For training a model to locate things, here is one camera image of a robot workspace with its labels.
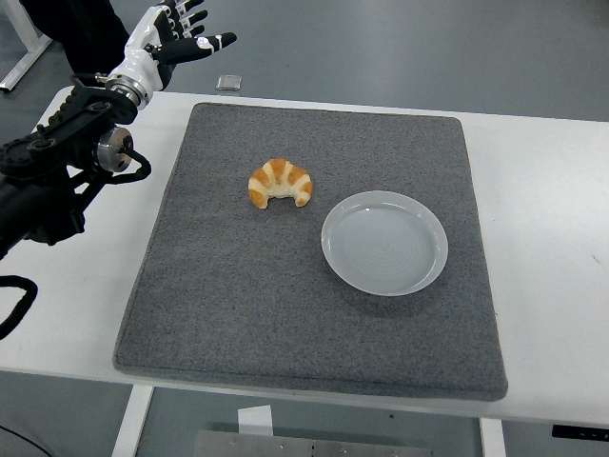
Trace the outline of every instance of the black wire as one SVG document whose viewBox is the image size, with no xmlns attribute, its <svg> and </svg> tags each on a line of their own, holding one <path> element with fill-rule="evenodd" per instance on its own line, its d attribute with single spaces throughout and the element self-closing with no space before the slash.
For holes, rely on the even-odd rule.
<svg viewBox="0 0 609 457">
<path fill-rule="evenodd" d="M 28 312 L 31 304 L 34 303 L 38 294 L 38 286 L 28 278 L 21 276 L 0 276 L 0 288 L 22 288 L 26 294 L 17 302 L 9 317 L 0 323 L 0 340 L 6 338 L 19 325 L 21 320 Z"/>
<path fill-rule="evenodd" d="M 53 456 L 52 456 L 52 454 L 50 454 L 50 452 L 48 452 L 47 450 L 45 450 L 43 447 L 38 446 L 38 445 L 37 445 L 36 443 L 34 443 L 32 440 L 30 440 L 30 439 L 26 438 L 25 436 L 23 436 L 23 435 L 21 435 L 21 434 L 17 433 L 16 431 L 11 430 L 10 428 L 3 427 L 3 426 L 0 426 L 0 428 L 2 428 L 4 431 L 7 431 L 8 433 L 12 433 L 12 434 L 13 434 L 13 435 L 15 435 L 17 438 L 21 438 L 23 441 L 26 441 L 26 442 L 30 443 L 32 446 L 34 446 L 34 447 L 36 447 L 36 448 L 38 448 L 38 449 L 42 450 L 42 451 L 45 453 L 45 455 L 47 455 L 48 457 L 53 457 Z"/>
</svg>

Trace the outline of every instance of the black cloth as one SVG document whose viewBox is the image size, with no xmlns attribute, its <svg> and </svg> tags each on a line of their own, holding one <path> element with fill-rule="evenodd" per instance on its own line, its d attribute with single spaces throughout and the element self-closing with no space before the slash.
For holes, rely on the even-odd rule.
<svg viewBox="0 0 609 457">
<path fill-rule="evenodd" d="M 60 42 L 75 73 L 110 73 L 129 34 L 109 0 L 20 0 L 31 22 Z"/>
</svg>

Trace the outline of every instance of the black robotic arm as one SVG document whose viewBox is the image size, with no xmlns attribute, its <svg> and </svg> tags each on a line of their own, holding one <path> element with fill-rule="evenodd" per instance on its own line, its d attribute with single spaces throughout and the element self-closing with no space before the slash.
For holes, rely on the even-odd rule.
<svg viewBox="0 0 609 457">
<path fill-rule="evenodd" d="M 175 65 L 208 57 L 236 40 L 234 33 L 200 37 L 207 13 L 192 13 L 203 0 L 164 0 L 148 9 L 129 37 L 125 60 L 109 75 L 96 74 L 104 88 L 77 81 L 47 126 L 0 147 L 0 260 L 18 242 L 54 245 L 85 231 L 84 211 L 106 184 L 125 184 L 151 173 L 133 148 L 128 125 L 167 87 Z M 123 174 L 131 160 L 139 163 Z M 68 166 L 77 169 L 70 176 Z M 76 190 L 86 185 L 84 190 Z M 0 287 L 26 291 L 0 324 L 0 339 L 25 316 L 36 285 L 18 276 L 0 277 Z"/>
</svg>

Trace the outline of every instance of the gray carpet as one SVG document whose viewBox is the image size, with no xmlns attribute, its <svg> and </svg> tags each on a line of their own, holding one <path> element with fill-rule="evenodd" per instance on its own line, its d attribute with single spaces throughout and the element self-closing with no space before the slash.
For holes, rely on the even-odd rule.
<svg viewBox="0 0 609 457">
<path fill-rule="evenodd" d="M 272 157 L 311 201 L 255 208 Z M 325 261 L 324 218 L 380 189 L 430 208 L 449 255 L 429 287 L 380 297 Z M 229 386 L 493 401 L 507 391 L 467 151 L 457 119 L 195 107 L 115 350 L 118 369 Z"/>
</svg>

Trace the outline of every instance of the robot finger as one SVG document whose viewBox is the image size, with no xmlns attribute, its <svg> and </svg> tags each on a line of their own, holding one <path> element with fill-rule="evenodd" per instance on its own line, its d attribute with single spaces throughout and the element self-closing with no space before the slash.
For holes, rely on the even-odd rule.
<svg viewBox="0 0 609 457">
<path fill-rule="evenodd" d="M 236 40 L 237 35 L 232 32 L 215 36 L 185 38 L 164 43 L 152 50 L 151 53 L 162 65 L 176 65 L 206 58 Z"/>
<path fill-rule="evenodd" d="M 196 36 L 203 33 L 205 31 L 205 29 L 206 29 L 205 26 L 202 26 L 202 25 L 195 26 L 191 29 L 185 30 L 184 37 L 185 38 L 193 38 L 193 37 L 196 38 Z"/>
<path fill-rule="evenodd" d="M 194 14 L 191 14 L 189 17 L 185 17 L 185 18 L 181 19 L 180 24 L 182 24 L 182 27 L 185 30 L 187 30 L 187 29 L 194 27 L 197 24 L 197 22 L 203 21 L 206 17 L 207 17 L 207 10 L 201 10 L 201 11 L 195 12 Z"/>
<path fill-rule="evenodd" d="M 181 16 L 185 16 L 187 12 L 192 10 L 194 7 L 201 5 L 203 2 L 204 0 L 186 0 L 186 2 L 182 2 L 176 5 L 175 8 Z"/>
</svg>

